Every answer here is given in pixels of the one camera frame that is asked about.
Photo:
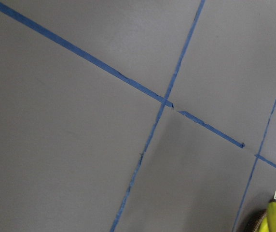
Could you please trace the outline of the woven brown basket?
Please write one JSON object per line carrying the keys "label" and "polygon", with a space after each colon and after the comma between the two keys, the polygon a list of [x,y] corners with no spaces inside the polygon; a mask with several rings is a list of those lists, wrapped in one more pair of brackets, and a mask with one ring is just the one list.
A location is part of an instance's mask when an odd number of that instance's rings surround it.
{"label": "woven brown basket", "polygon": [[250,217],[244,228],[244,232],[258,232],[259,226],[266,215],[266,209],[255,213]]}

